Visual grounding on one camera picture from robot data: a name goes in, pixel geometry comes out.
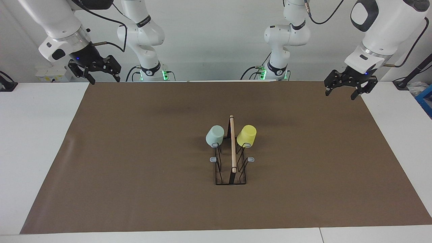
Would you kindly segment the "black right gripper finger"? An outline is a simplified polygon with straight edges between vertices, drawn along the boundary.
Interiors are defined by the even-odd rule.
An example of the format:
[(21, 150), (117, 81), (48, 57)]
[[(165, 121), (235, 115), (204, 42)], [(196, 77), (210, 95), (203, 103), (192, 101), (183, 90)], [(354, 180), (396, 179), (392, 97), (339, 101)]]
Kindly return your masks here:
[(113, 55), (102, 58), (102, 72), (112, 75), (116, 82), (120, 82), (121, 65)]
[(88, 68), (85, 67), (84, 70), (81, 70), (80, 66), (74, 61), (69, 61), (69, 69), (71, 72), (76, 76), (77, 78), (85, 78), (88, 80), (88, 82), (91, 83), (91, 85), (94, 85), (96, 80), (94, 77), (88, 72)]

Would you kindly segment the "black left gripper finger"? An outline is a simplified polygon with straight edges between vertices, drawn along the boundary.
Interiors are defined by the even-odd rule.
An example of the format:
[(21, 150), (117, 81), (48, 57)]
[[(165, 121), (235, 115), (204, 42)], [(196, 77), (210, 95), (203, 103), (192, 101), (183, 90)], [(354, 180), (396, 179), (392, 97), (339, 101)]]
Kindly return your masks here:
[(358, 96), (364, 93), (370, 93), (378, 83), (377, 77), (371, 77), (363, 84), (356, 84), (355, 91), (351, 94), (351, 100), (355, 100)]
[(324, 85), (326, 87), (325, 95), (328, 97), (333, 89), (341, 87), (342, 74), (337, 70), (332, 70), (330, 74), (325, 78)]

